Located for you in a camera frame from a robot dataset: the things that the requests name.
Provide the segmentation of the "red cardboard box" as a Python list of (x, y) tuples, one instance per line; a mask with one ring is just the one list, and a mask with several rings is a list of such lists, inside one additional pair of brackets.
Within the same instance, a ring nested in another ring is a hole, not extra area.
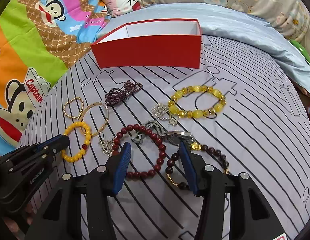
[(164, 18), (120, 25), (91, 44), (99, 68), (173, 66), (199, 68), (198, 20)]

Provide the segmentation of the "colourful monkey cartoon blanket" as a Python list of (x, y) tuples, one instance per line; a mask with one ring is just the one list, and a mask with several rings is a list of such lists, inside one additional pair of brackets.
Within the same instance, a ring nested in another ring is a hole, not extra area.
[(101, 0), (0, 0), (0, 155), (109, 19)]

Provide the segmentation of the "green plastic object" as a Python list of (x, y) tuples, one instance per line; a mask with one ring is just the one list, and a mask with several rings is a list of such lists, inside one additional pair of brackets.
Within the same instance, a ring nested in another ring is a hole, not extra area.
[(308, 64), (310, 64), (310, 55), (308, 54), (307, 50), (299, 42), (295, 40), (289, 41), (303, 55)]

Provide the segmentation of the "silver wrist watch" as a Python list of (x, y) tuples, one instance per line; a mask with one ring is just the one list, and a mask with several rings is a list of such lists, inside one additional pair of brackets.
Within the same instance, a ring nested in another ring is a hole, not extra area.
[(194, 135), (190, 132), (185, 131), (167, 131), (159, 122), (155, 120), (150, 120), (142, 124), (145, 131), (140, 130), (134, 131), (131, 135), (131, 140), (135, 144), (142, 144), (145, 138), (156, 142), (161, 139), (162, 142), (168, 142), (171, 145), (179, 146), (181, 140), (186, 141), (188, 145), (191, 145), (197, 140)]

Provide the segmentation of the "light blue quilt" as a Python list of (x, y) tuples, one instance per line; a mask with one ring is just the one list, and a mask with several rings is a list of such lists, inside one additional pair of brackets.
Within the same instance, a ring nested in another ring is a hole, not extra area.
[(294, 83), (310, 94), (310, 65), (297, 48), (266, 20), (218, 5), (154, 4), (112, 18), (96, 37), (100, 38), (125, 23), (164, 18), (196, 19), (204, 35), (236, 40), (263, 50)]

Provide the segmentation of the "grey striped bed sheet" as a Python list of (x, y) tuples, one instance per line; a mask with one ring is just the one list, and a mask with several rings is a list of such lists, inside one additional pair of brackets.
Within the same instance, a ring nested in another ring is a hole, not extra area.
[[(269, 201), (288, 239), (294, 239), (310, 218), (310, 122), (295, 88), (280, 66), (266, 53), (225, 38), (203, 37), (199, 69), (178, 67), (116, 67), (99, 69), (92, 52), (75, 63), (52, 87), (30, 120), (20, 146), (46, 141), (74, 123), (64, 116), (64, 103), (79, 96), (85, 106), (104, 101), (111, 88), (125, 81), (143, 89), (111, 107), (101, 138), (112, 139), (129, 124), (153, 120), (152, 108), (167, 103), (177, 90), (212, 86), (226, 97), (216, 117), (180, 119), (165, 129), (193, 133), (199, 143), (220, 150), (234, 175), (247, 172)], [(177, 148), (165, 143), (167, 158), (151, 179), (125, 181), (109, 198), (117, 239), (193, 239), (202, 198), (173, 186), (166, 177), (168, 157)], [(99, 138), (91, 140), (87, 154), (73, 164), (64, 161), (31, 200), (36, 211), (54, 180), (68, 172), (89, 173), (107, 161)]]

